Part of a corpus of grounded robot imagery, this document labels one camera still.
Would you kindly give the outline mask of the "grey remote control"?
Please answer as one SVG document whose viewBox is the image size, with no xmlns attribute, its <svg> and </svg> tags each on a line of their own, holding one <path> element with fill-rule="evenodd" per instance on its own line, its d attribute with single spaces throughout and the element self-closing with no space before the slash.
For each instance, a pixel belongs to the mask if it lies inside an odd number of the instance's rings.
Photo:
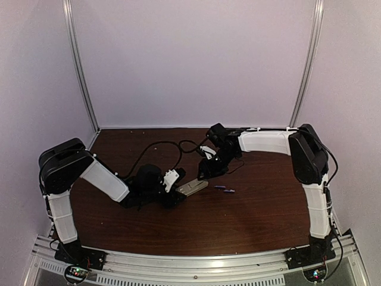
<svg viewBox="0 0 381 286">
<path fill-rule="evenodd" d="M 178 188 L 176 188 L 176 191 L 188 197 L 206 188 L 207 186 L 208 181 L 194 179 L 182 186 L 179 186 Z"/>
</svg>

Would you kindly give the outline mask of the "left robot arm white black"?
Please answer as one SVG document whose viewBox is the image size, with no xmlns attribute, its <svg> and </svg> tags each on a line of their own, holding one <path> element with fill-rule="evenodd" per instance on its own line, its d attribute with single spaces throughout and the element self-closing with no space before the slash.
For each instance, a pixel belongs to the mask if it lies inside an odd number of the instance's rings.
<svg viewBox="0 0 381 286">
<path fill-rule="evenodd" d="M 70 191 L 78 179 L 86 180 L 124 208 L 153 202 L 172 208 L 186 199 L 186 195 L 176 189 L 177 182 L 186 174 L 184 169 L 163 173 L 158 166 L 145 164 L 134 176 L 124 178 L 87 150 L 79 138 L 43 152 L 39 167 L 39 186 L 48 216 L 55 226 L 63 256 L 74 265 L 86 258 L 70 203 Z"/>
</svg>

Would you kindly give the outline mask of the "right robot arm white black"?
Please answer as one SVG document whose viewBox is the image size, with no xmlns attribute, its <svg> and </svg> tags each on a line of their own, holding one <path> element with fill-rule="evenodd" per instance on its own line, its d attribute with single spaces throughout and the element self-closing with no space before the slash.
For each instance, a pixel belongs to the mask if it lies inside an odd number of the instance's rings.
<svg viewBox="0 0 381 286">
<path fill-rule="evenodd" d="M 229 164 L 243 153 L 268 152 L 291 158 L 293 174 L 301 183 L 307 199 L 310 217 L 309 244 L 305 258 L 317 263 L 327 256 L 332 239 L 332 201 L 329 184 L 329 158 L 332 153 L 321 142 L 310 124 L 298 128 L 226 128 L 218 123 L 209 128 L 205 138 L 214 149 L 199 144 L 203 158 L 198 167 L 198 179 L 223 176 Z"/>
</svg>

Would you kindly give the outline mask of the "front aluminium rail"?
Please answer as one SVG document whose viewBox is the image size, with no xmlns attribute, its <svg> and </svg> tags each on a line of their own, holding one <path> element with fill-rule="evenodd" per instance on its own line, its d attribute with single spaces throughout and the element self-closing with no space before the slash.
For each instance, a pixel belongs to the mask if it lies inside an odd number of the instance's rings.
<svg viewBox="0 0 381 286">
<path fill-rule="evenodd" d="M 54 259 L 57 246 L 38 235 L 21 285 L 72 285 L 64 278 L 69 263 Z M 324 283 L 314 284 L 291 269 L 281 250 L 222 256 L 152 256 L 105 251 L 101 270 L 92 269 L 78 285 L 370 285 L 352 235 L 342 236 L 343 259 Z"/>
</svg>

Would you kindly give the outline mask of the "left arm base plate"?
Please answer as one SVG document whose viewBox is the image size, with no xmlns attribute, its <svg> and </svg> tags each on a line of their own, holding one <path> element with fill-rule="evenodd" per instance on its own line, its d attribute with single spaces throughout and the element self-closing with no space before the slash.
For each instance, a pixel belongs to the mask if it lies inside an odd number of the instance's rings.
<svg viewBox="0 0 381 286">
<path fill-rule="evenodd" d="M 94 250 L 83 247 L 80 251 L 80 258 L 75 259 L 73 255 L 69 255 L 59 245 L 55 251 L 54 258 L 56 260 L 68 263 L 70 265 L 77 265 L 85 269 L 103 270 L 106 253 L 101 250 Z"/>
</svg>

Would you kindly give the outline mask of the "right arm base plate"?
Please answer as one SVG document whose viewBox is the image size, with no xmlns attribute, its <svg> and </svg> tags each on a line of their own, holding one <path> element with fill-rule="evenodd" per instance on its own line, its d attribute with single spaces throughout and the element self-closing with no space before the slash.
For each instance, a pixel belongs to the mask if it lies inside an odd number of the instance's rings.
<svg viewBox="0 0 381 286">
<path fill-rule="evenodd" d="M 322 264 L 326 260 L 334 259 L 336 253 L 330 247 L 323 249 L 318 245 L 293 248 L 285 253 L 288 269 L 304 268 L 307 266 Z"/>
</svg>

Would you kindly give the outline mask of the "right aluminium frame post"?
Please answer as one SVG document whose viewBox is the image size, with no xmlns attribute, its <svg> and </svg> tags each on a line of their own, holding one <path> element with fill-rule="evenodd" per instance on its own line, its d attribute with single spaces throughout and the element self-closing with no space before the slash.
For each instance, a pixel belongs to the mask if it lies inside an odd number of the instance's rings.
<svg viewBox="0 0 381 286">
<path fill-rule="evenodd" d="M 312 26 L 310 32 L 310 40 L 307 49 L 307 55 L 299 84 L 298 94 L 296 97 L 293 112 L 289 121 L 289 126 L 295 127 L 300 115 L 303 101 L 307 93 L 308 84 L 311 78 L 314 59 L 316 58 L 317 48 L 320 41 L 321 29 L 324 17 L 324 1 L 316 0 L 313 12 Z"/>
</svg>

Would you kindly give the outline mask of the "aluminium frame post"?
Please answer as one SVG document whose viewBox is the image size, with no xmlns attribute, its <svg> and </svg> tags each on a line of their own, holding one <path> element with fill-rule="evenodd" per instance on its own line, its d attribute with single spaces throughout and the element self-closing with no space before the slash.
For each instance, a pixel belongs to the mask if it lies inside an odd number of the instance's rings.
<svg viewBox="0 0 381 286">
<path fill-rule="evenodd" d="M 88 85 L 86 82 L 82 59 L 80 56 L 80 49 L 79 49 L 79 44 L 77 40 L 76 27 L 75 27 L 75 22 L 73 17 L 72 1 L 63 0 L 63 13 L 65 18 L 65 24 L 67 27 L 67 32 L 68 32 L 68 40 L 70 44 L 70 49 L 71 49 L 71 53 L 73 57 L 74 69 L 75 69 L 75 73 L 79 83 L 79 88 L 83 98 L 83 102 L 85 105 L 85 110 L 87 112 L 92 130 L 95 133 L 98 133 L 101 129 L 96 119 L 95 111 L 94 111 L 93 104 L 90 98 L 90 93 L 88 90 Z"/>
<path fill-rule="evenodd" d="M 296 97 L 293 112 L 289 121 L 289 126 L 295 127 L 300 115 L 303 101 L 307 93 L 308 84 L 311 78 L 314 59 L 316 58 L 317 48 L 320 41 L 321 29 L 324 17 L 324 1 L 316 0 L 313 12 L 312 26 L 310 32 L 310 40 L 307 49 L 307 55 L 299 84 L 298 94 Z"/>
</svg>

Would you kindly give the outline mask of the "left aluminium frame post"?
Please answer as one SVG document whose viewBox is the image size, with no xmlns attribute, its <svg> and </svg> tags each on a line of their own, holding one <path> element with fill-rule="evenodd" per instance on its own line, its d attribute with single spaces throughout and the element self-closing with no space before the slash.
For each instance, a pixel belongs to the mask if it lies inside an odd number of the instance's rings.
<svg viewBox="0 0 381 286">
<path fill-rule="evenodd" d="M 98 133 L 101 129 L 96 119 L 95 111 L 94 111 L 93 104 L 90 98 L 90 93 L 88 90 L 88 85 L 86 82 L 82 59 L 80 56 L 80 49 L 79 49 L 79 44 L 77 40 L 76 27 L 75 27 L 75 22 L 73 17 L 72 1 L 63 0 L 63 13 L 65 18 L 65 24 L 67 27 L 67 32 L 68 32 L 68 40 L 70 44 L 70 49 L 71 49 L 71 53 L 73 57 L 74 69 L 75 69 L 75 73 L 79 83 L 79 88 L 83 98 L 83 102 L 85 105 L 85 110 L 87 112 L 92 130 L 95 133 Z"/>
</svg>

